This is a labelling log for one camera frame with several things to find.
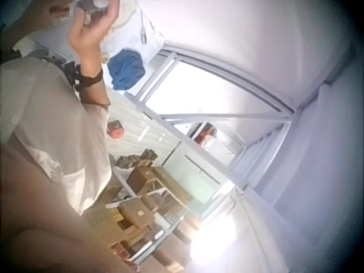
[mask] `woman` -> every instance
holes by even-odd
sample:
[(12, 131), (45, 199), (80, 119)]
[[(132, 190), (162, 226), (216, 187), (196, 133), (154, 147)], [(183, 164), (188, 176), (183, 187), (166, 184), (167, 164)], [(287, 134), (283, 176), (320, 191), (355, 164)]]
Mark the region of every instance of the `woman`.
[[(71, 2), (33, 0), (2, 31), (2, 63), (19, 55), (12, 49), (23, 37), (67, 16)], [(69, 43), (80, 60), (80, 99), (64, 68), (49, 58), (24, 57), (1, 66), (2, 143), (25, 149), (62, 187), (79, 214), (92, 205), (111, 177), (106, 149), (110, 102), (102, 79), (100, 41), (118, 11), (119, 0), (110, 0), (107, 13), (86, 26), (85, 11), (75, 8)]]

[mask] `blue cloth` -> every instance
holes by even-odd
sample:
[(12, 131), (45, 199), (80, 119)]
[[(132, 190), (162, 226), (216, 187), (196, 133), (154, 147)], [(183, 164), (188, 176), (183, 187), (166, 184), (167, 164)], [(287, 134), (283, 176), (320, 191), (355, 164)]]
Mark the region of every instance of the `blue cloth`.
[(112, 57), (107, 67), (115, 90), (129, 90), (146, 74), (140, 53), (129, 49)]

